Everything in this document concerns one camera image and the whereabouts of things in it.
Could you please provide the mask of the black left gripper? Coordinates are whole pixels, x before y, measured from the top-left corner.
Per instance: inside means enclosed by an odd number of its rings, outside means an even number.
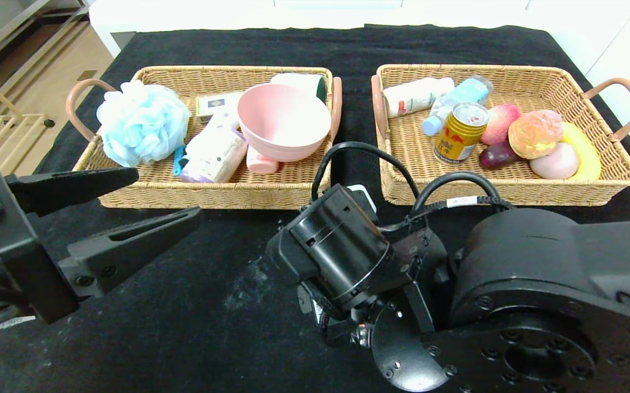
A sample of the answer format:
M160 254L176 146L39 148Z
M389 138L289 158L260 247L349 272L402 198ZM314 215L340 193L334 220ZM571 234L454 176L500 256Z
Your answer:
M137 169L125 167L0 174L0 322L34 315L54 323L78 310L77 296L105 296L200 226L202 209L194 207L103 231L70 244L60 272L26 213L47 216L138 179Z

